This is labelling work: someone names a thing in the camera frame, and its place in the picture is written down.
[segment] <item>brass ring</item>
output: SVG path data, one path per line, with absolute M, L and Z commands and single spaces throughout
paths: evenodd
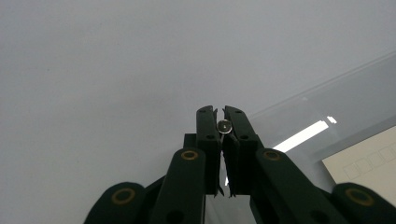
M 196 151 L 188 150 L 181 153 L 181 158 L 186 161 L 193 161 L 198 158 L 198 153 Z
M 370 194 L 368 194 L 360 189 L 347 189 L 346 196 L 352 202 L 358 203 L 363 206 L 372 206 L 374 204 L 374 198 Z
M 277 152 L 274 151 L 265 151 L 263 154 L 265 159 L 269 161 L 279 161 L 280 160 L 280 155 Z
M 126 199 L 119 199 L 118 196 L 119 194 L 123 193 L 123 192 L 128 192 L 129 196 Z M 111 201 L 116 204 L 116 205 L 124 205 L 126 203 L 129 203 L 130 201 L 132 201 L 134 199 L 134 196 L 136 195 L 136 193 L 134 192 L 133 189 L 119 189 L 117 190 L 115 193 L 113 193 L 113 195 L 111 196 Z

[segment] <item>cream-colored rectangular object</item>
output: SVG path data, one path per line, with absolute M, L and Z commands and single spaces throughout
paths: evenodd
M 323 160 L 334 181 L 370 188 L 396 206 L 396 126 Z

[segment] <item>black mechanical linkage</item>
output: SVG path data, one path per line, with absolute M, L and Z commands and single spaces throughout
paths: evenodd
M 363 186 L 345 183 L 332 193 L 315 187 L 289 157 L 265 148 L 246 114 L 225 106 L 196 113 L 197 133 L 186 133 L 166 176 L 145 189 L 120 183 L 99 198 L 85 224 L 202 224 L 205 196 L 223 194 L 223 152 L 231 196 L 250 195 L 257 223 L 396 223 L 396 208 Z

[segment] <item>transparent plastic sheet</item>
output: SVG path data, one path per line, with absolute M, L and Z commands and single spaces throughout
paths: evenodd
M 331 191 L 335 183 L 322 160 L 395 126 L 395 96 L 396 51 L 249 119 L 266 147 L 275 147 L 318 121 L 326 122 L 328 127 L 324 131 L 287 154 L 314 185 Z M 248 196 L 207 197 L 206 212 L 211 219 L 254 223 L 249 210 Z M 208 218 L 206 221 L 216 223 Z

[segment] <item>small round metallic object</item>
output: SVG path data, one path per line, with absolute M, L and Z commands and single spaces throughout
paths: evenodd
M 186 161 L 193 161 L 198 158 L 198 153 L 196 151 L 188 150 L 181 153 L 181 158 Z
M 265 159 L 269 161 L 279 161 L 280 160 L 280 155 L 277 152 L 274 151 L 265 151 L 262 153 Z
M 346 196 L 354 203 L 358 203 L 363 206 L 372 206 L 374 204 L 374 198 L 360 189 L 347 189 Z
M 230 133 L 233 130 L 233 125 L 227 119 L 223 119 L 218 122 L 218 131 L 219 133 Z
M 128 194 L 128 197 L 120 199 L 120 195 L 126 193 Z M 136 192 L 134 192 L 133 189 L 119 189 L 116 192 L 113 193 L 111 196 L 111 202 L 113 202 L 116 205 L 125 205 L 129 202 L 131 202 L 134 199 L 134 196 L 136 195 Z

